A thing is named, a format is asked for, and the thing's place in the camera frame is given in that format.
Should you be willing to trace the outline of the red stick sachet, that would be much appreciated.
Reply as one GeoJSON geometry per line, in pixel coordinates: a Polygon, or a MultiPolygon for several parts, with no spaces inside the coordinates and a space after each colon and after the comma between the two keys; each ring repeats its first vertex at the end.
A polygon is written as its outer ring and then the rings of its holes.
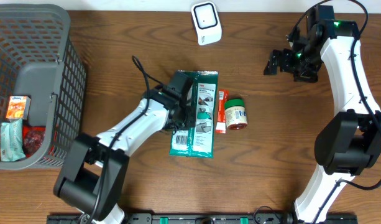
{"type": "Polygon", "coordinates": [[[216,133],[225,134],[226,133],[226,115],[224,104],[227,102],[229,92],[227,90],[219,90],[219,100],[218,100],[218,118],[216,123],[216,133]]]}

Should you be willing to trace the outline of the green lid seasoning jar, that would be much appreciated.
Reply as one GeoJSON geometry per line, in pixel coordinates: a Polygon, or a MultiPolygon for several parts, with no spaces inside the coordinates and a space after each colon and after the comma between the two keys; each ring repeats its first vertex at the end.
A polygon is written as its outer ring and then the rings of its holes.
{"type": "Polygon", "coordinates": [[[227,100],[224,109],[227,129],[244,129],[248,125],[245,103],[242,98],[227,100]]]}

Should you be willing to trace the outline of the red snack packet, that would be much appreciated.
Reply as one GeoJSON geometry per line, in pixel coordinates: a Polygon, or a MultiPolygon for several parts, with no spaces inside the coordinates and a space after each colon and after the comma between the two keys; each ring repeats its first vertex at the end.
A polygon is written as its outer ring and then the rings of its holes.
{"type": "Polygon", "coordinates": [[[32,156],[41,147],[46,128],[43,126],[27,126],[22,128],[23,152],[26,157],[32,156]]]}

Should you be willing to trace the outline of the light green wipes pack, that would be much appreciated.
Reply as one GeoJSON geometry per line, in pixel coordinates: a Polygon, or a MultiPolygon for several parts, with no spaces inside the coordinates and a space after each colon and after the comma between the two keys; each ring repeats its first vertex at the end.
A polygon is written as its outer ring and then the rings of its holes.
{"type": "Polygon", "coordinates": [[[3,162],[25,158],[22,142],[22,119],[1,124],[0,154],[3,162]]]}

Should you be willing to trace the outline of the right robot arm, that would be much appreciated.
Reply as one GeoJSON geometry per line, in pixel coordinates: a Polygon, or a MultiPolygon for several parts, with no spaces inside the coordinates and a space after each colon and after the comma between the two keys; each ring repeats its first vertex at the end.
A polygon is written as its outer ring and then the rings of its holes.
{"type": "Polygon", "coordinates": [[[317,165],[294,201],[293,223],[323,223],[341,190],[354,185],[381,154],[381,109],[375,101],[360,57],[361,31],[354,21],[307,20],[301,36],[295,28],[289,49],[274,50],[265,75],[287,72],[296,81],[314,83],[325,67],[334,99],[334,116],[314,142],[317,165]]]}

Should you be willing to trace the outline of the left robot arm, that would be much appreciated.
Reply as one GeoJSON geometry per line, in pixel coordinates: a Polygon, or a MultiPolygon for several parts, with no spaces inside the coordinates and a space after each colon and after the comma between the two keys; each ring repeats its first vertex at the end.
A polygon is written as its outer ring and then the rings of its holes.
{"type": "Polygon", "coordinates": [[[191,89],[152,89],[113,128],[95,137],[79,134],[65,158],[54,194],[87,216],[88,223],[122,223],[125,214],[118,200],[131,155],[156,132],[191,124],[191,97],[191,89]]]}

